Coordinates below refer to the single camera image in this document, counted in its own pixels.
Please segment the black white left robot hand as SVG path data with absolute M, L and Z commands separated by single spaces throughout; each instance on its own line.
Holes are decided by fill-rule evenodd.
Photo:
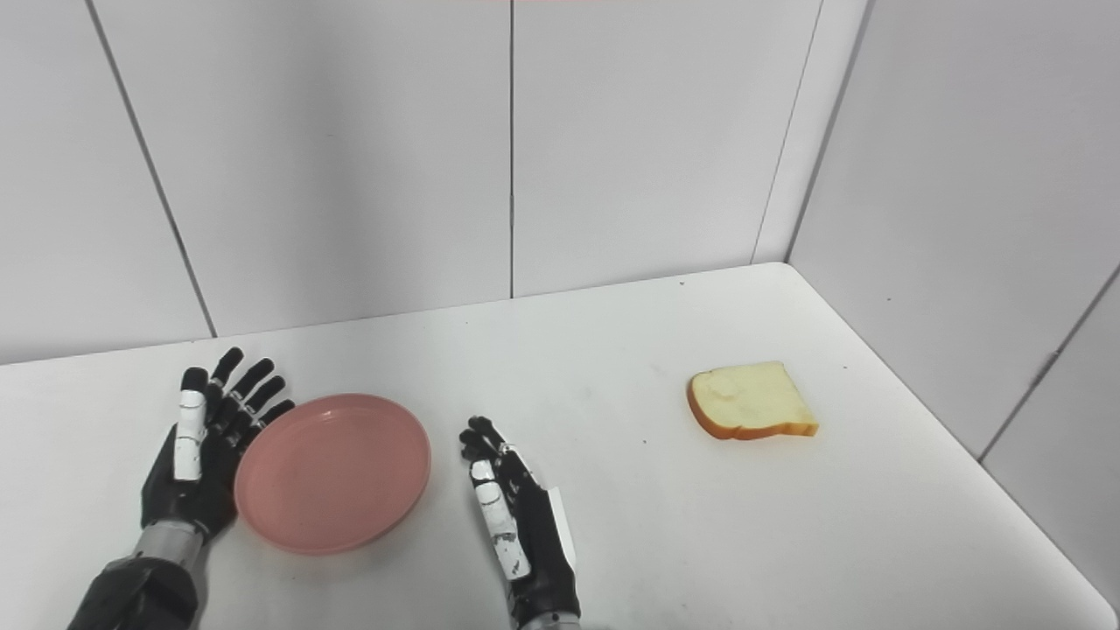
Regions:
M 209 541 L 235 519 L 242 458 L 264 428 L 295 408 L 291 399 L 279 398 L 284 377 L 277 374 L 276 362 L 263 358 L 235 376 L 244 358 L 240 348 L 228 348 L 212 370 L 189 367 L 183 373 L 179 418 L 141 490 L 144 528 L 181 522 Z

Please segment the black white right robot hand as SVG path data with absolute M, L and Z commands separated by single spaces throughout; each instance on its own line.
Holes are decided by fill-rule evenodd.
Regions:
M 501 574 L 513 629 L 580 629 L 584 606 L 563 497 L 548 489 L 493 421 L 473 416 L 459 434 L 461 458 Z

